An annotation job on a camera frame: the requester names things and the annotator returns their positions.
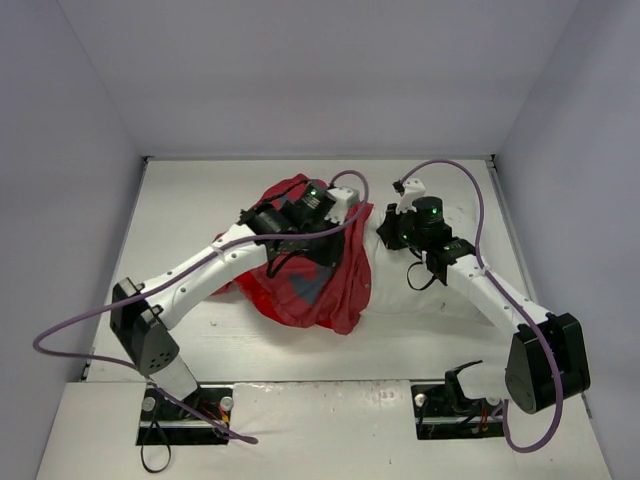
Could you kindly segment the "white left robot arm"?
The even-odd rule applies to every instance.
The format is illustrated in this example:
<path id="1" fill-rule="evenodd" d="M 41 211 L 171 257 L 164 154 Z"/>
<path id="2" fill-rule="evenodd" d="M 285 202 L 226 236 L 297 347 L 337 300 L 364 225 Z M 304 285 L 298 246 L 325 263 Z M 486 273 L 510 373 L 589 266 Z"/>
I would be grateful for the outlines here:
<path id="1" fill-rule="evenodd" d="M 279 256 L 336 266 L 344 250 L 344 223 L 358 201 L 355 190 L 308 181 L 294 201 L 262 201 L 242 212 L 218 239 L 172 270 L 140 283 L 118 282 L 110 328 L 135 370 L 179 400 L 192 396 L 199 385 L 172 329 L 240 275 L 262 266 L 275 273 Z"/>

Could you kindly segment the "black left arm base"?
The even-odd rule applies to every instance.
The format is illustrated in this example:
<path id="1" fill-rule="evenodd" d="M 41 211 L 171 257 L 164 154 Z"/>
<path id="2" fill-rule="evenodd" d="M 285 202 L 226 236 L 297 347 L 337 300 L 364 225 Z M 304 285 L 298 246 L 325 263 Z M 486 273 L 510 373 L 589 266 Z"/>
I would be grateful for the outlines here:
<path id="1" fill-rule="evenodd" d="M 230 426 L 234 406 L 233 389 L 230 386 L 203 386 L 199 396 L 187 399 L 186 403 L 216 424 Z M 175 405 L 153 387 L 146 387 L 139 416 L 137 446 L 228 443 L 229 438 L 224 432 Z"/>

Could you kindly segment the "white pillow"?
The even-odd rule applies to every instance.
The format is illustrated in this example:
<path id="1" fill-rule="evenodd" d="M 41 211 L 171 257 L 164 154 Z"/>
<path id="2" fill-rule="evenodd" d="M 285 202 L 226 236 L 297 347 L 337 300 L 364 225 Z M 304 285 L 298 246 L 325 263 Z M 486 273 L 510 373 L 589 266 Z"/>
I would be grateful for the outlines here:
<path id="1" fill-rule="evenodd" d="M 382 207 L 375 206 L 365 224 L 363 245 L 371 272 L 367 313 L 381 315 L 437 314 L 488 324 L 481 312 L 455 290 L 436 281 L 422 291 L 431 274 L 416 266 L 416 258 L 406 249 L 387 249 L 377 234 L 384 220 Z"/>

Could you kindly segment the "red printed pillowcase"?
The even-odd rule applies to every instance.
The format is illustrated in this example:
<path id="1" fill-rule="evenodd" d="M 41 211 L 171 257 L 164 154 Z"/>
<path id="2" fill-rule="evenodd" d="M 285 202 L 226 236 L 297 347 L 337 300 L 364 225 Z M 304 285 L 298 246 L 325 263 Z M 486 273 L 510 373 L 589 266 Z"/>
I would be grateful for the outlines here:
<path id="1" fill-rule="evenodd" d="M 373 204 L 338 237 L 337 263 L 319 265 L 302 255 L 281 254 L 276 265 L 253 269 L 214 292 L 240 292 L 258 312 L 285 326 L 313 325 L 337 334 L 352 332 L 371 296 L 372 271 L 364 236 Z"/>

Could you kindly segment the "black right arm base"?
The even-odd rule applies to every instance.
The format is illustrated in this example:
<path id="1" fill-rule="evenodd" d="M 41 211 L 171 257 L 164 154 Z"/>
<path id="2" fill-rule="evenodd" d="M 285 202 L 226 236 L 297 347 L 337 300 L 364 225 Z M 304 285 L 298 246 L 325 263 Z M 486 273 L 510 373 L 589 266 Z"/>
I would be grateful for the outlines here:
<path id="1" fill-rule="evenodd" d="M 487 397 L 468 397 L 459 381 L 474 361 L 445 372 L 439 382 L 412 382 L 411 397 L 416 438 L 420 441 L 503 438 L 502 416 Z"/>

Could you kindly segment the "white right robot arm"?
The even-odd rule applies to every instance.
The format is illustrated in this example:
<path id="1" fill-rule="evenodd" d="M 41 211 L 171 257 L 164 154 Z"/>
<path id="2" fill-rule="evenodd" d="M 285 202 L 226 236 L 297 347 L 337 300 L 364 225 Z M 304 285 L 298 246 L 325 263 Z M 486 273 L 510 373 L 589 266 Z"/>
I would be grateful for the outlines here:
<path id="1" fill-rule="evenodd" d="M 491 272 L 477 248 L 453 234 L 440 198 L 417 198 L 406 210 L 389 204 L 376 233 L 387 249 L 413 254 L 430 272 L 430 284 L 439 282 L 462 295 L 510 338 L 505 385 L 522 411 L 534 414 L 556 403 L 547 352 L 556 363 L 564 399 L 590 388 L 580 322 L 569 313 L 552 313 Z"/>

